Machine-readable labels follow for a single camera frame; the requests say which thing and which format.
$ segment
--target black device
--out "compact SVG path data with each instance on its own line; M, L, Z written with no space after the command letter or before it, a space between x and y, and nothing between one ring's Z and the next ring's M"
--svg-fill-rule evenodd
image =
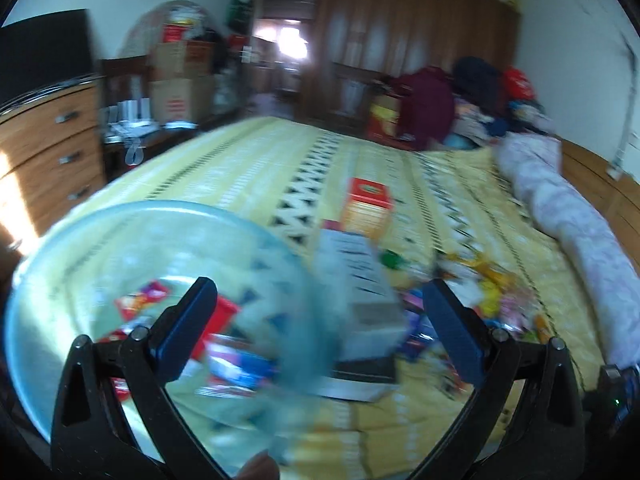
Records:
M424 287L425 310L458 373L476 387L449 431L409 476L413 480L572 480L584 466L584 425L568 349L517 342L489 331L442 280ZM182 420L164 386L180 375L216 304L199 278L151 329L118 342L81 335L69 352L54 410L52 468L64 479L226 479ZM145 456L110 378L124 378L164 463ZM499 449L478 461L515 380L526 385Z
M95 73L86 10L65 10L0 28L0 111L49 87Z

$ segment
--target red hat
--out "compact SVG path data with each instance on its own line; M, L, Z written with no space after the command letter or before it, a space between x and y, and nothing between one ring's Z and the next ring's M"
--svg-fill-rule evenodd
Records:
M531 101L536 98L533 86L531 86L522 70L518 70L513 66L509 67L504 71L503 81L504 88L510 99Z

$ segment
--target stacked cardboard box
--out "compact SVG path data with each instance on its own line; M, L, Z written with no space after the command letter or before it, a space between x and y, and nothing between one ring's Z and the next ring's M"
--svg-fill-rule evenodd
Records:
M214 77L209 74L213 44L158 43L152 57L151 104L160 124L198 123L211 115Z

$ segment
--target wooden wardrobe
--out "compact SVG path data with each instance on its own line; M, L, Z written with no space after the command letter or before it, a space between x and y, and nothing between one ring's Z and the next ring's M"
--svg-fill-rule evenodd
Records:
M326 118L345 67L399 76L428 65L450 71L478 56L503 70L519 19L499 0L319 0L301 111Z

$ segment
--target wooden headboard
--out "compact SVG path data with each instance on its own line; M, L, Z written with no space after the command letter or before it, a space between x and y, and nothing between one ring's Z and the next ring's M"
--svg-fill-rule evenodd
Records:
M640 274L640 185L628 174L607 175L607 161L562 140L562 176L607 219Z

